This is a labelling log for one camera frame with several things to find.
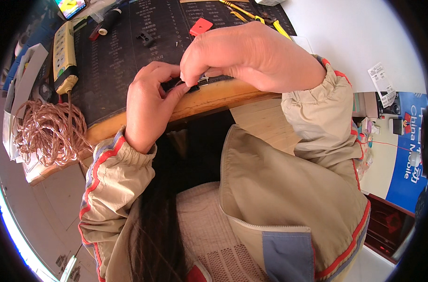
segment beige jacket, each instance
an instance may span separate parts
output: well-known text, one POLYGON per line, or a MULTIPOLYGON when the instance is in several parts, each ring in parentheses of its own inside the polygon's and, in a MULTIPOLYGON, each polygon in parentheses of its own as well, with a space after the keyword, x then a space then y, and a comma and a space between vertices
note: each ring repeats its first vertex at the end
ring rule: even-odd
MULTIPOLYGON (((272 281, 341 281, 361 249, 370 203, 353 159, 362 157, 351 121, 353 93, 326 59, 324 82, 283 93, 287 121, 302 138, 292 156, 233 125, 225 139, 218 189, 221 212, 272 281)), ((100 281, 128 281, 131 208, 155 173, 122 128, 93 153, 79 229, 100 281)))

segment china mobile sign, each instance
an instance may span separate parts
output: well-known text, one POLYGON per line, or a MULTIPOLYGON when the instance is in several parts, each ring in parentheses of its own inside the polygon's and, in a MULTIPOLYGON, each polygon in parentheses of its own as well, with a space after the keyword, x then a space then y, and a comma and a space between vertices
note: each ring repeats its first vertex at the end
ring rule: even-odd
POLYGON ((422 161, 416 163, 415 160, 420 154, 422 112, 428 102, 427 96, 420 93, 400 92, 399 98, 404 134, 398 137, 397 145, 406 150, 397 148, 386 200, 414 212, 419 193, 427 185, 427 179, 422 176, 422 161))

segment smartphone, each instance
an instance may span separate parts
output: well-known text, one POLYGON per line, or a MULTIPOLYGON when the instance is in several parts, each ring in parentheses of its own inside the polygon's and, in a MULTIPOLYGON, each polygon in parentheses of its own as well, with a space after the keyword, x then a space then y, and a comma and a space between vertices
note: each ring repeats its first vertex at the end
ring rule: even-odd
POLYGON ((59 9, 64 14, 65 19, 69 20, 74 15, 86 8, 85 0, 54 0, 58 4, 59 9))

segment spool of thread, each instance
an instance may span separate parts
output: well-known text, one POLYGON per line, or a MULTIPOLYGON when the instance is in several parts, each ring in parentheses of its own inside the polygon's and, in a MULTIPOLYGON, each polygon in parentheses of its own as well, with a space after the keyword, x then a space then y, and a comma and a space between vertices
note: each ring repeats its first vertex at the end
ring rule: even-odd
POLYGON ((104 20, 101 22, 101 27, 98 33, 101 35, 108 34, 108 31, 114 26, 118 18, 120 18, 121 9, 113 9, 104 16, 104 20))

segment receipt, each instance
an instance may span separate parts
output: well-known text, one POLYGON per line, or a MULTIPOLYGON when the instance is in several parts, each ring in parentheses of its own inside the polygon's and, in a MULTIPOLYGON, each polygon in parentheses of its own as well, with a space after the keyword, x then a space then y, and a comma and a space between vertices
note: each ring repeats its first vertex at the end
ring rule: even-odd
POLYGON ((396 90, 394 90, 394 87, 386 76, 382 63, 378 63, 372 69, 368 70, 368 72, 374 82, 375 88, 377 88, 383 108, 392 105, 396 98, 396 90))

